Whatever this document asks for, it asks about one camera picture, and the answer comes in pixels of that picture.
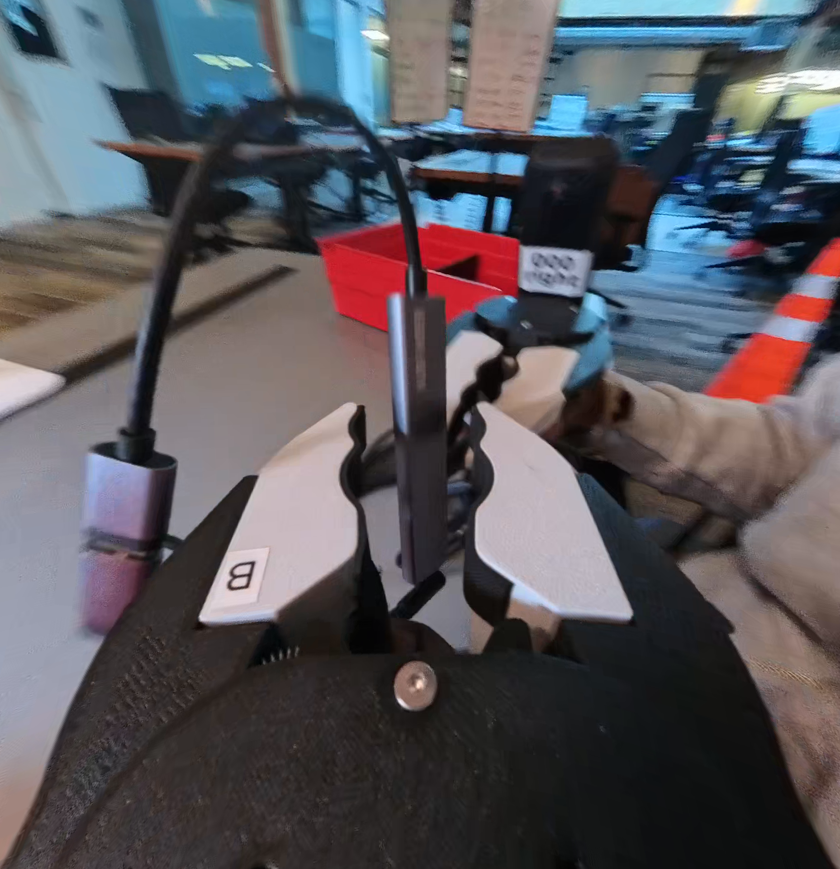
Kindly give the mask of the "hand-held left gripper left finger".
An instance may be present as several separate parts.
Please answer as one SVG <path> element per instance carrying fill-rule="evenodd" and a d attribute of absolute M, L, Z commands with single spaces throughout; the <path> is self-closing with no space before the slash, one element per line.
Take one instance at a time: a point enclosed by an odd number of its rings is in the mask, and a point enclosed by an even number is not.
<path fill-rule="evenodd" d="M 199 613 L 205 627 L 273 626 L 290 650 L 313 640 L 387 650 L 389 612 L 357 494 L 365 408 L 347 402 L 258 473 Z"/>

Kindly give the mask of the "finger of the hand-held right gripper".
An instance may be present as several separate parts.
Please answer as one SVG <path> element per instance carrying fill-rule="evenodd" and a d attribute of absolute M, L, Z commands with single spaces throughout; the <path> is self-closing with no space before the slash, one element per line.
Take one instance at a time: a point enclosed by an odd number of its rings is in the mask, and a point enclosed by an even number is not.
<path fill-rule="evenodd" d="M 515 373 L 507 379 L 493 406 L 537 435 L 544 435 L 560 418 L 565 387 L 579 361 L 576 349 L 530 347 L 515 357 Z"/>
<path fill-rule="evenodd" d="M 504 348 L 500 342 L 478 331 L 461 331 L 447 343 L 446 349 L 446 421 L 457 417 L 461 400 L 479 380 L 479 370 L 500 360 Z"/>

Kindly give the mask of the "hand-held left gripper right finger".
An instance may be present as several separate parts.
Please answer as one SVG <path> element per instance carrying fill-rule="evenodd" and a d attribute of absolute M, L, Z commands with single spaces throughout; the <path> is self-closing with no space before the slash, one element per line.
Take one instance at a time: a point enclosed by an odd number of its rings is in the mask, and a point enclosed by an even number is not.
<path fill-rule="evenodd" d="M 627 625 L 633 609 L 577 472 L 487 402 L 471 416 L 463 591 L 480 638 L 506 620 L 540 651 L 566 621 Z"/>

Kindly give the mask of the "red plastic bin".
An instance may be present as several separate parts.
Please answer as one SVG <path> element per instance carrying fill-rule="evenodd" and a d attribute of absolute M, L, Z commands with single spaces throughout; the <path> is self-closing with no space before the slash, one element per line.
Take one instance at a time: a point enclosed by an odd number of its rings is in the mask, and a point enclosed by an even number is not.
<path fill-rule="evenodd" d="M 428 223 L 418 230 L 431 296 L 444 299 L 447 323 L 484 300 L 516 296 L 520 246 L 498 234 Z M 400 223 L 331 236 L 319 244 L 334 308 L 388 330 L 388 298 L 405 289 L 407 254 Z"/>

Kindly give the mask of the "person's right forearm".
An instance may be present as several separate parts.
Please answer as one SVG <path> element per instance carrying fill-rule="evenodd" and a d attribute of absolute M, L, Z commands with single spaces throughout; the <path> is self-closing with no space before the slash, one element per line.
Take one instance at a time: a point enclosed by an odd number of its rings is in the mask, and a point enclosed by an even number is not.
<path fill-rule="evenodd" d="M 628 420 L 588 438 L 602 459 L 743 532 L 779 512 L 840 524 L 840 353 L 766 403 L 604 376 L 633 406 Z"/>

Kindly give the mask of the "person's right hand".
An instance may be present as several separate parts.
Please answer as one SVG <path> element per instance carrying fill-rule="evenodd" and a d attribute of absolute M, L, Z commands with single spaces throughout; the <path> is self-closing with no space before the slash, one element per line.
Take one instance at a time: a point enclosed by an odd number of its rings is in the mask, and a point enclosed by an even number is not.
<path fill-rule="evenodd" d="M 580 443 L 595 431 L 605 431 L 631 416 L 631 392 L 607 376 L 577 390 L 560 411 L 557 434 L 560 440 Z"/>

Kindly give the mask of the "whiteboard with handwriting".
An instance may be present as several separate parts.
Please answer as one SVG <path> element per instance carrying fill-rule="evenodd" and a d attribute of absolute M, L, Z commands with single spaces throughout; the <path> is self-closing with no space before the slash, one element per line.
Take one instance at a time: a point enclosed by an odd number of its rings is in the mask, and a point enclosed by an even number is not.
<path fill-rule="evenodd" d="M 387 1 L 391 119 L 430 124 L 449 109 L 450 1 Z"/>
<path fill-rule="evenodd" d="M 559 5 L 473 2 L 462 109 L 465 126 L 518 134 L 534 127 Z"/>

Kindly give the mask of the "orange traffic cone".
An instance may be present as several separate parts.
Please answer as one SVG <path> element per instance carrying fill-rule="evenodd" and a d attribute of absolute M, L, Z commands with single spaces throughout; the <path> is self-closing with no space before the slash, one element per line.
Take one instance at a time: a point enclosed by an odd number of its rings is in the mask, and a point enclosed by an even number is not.
<path fill-rule="evenodd" d="M 840 238 L 825 245 L 757 332 L 705 388 L 710 397 L 764 403 L 789 393 L 840 292 Z"/>

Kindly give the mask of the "instruction poster on white stand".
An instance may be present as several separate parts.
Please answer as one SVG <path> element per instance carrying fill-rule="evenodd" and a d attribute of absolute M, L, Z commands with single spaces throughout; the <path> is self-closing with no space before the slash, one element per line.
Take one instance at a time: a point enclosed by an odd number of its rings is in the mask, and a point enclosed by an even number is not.
<path fill-rule="evenodd" d="M 0 359 L 0 421 L 58 393 L 66 378 Z"/>

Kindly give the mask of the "wooden office desk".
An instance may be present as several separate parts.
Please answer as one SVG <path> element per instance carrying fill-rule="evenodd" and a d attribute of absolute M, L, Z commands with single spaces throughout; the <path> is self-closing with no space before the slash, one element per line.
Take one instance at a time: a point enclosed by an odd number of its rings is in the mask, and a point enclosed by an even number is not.
<path fill-rule="evenodd" d="M 144 171 L 150 204 L 155 215 L 171 217 L 180 190 L 189 172 L 204 156 L 199 143 L 159 144 L 149 142 L 100 142 L 100 146 L 139 163 Z M 209 188 L 203 195 L 202 211 L 197 223 L 217 230 L 210 246 L 243 246 L 244 242 L 228 236 L 226 220 L 247 210 L 251 197 L 226 185 L 229 179 L 261 178 L 279 190 L 282 202 L 281 236 L 269 246 L 299 253 L 317 254 L 317 243 L 310 230 L 310 211 L 317 207 L 310 199 L 312 188 L 328 168 L 344 170 L 352 177 L 356 220 L 362 220 L 361 185 L 357 175 L 360 158 L 369 153 L 357 144 L 326 146 L 320 143 L 264 145 L 242 143 L 232 156 L 223 158 L 210 173 Z"/>

